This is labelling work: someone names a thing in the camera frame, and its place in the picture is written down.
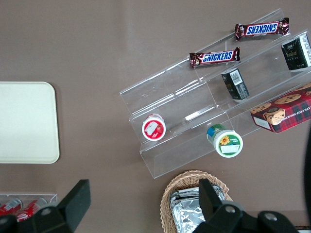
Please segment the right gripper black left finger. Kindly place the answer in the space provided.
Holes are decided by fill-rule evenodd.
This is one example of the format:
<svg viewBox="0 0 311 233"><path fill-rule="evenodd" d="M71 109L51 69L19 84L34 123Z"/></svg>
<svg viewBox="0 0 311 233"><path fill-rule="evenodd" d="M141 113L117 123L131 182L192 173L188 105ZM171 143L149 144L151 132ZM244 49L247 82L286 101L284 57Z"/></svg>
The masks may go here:
<svg viewBox="0 0 311 233"><path fill-rule="evenodd" d="M90 182L80 180L56 205L40 209L17 224L19 233L73 233L91 204Z"/></svg>

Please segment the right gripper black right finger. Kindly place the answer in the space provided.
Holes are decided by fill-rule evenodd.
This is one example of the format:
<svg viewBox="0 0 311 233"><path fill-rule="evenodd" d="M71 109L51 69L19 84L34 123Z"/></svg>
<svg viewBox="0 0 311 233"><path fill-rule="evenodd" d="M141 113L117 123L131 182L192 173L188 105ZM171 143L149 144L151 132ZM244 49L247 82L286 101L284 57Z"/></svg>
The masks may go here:
<svg viewBox="0 0 311 233"><path fill-rule="evenodd" d="M198 233L236 233L242 210L232 201L222 201L208 179L199 180L199 205L205 222L196 228Z"/></svg>

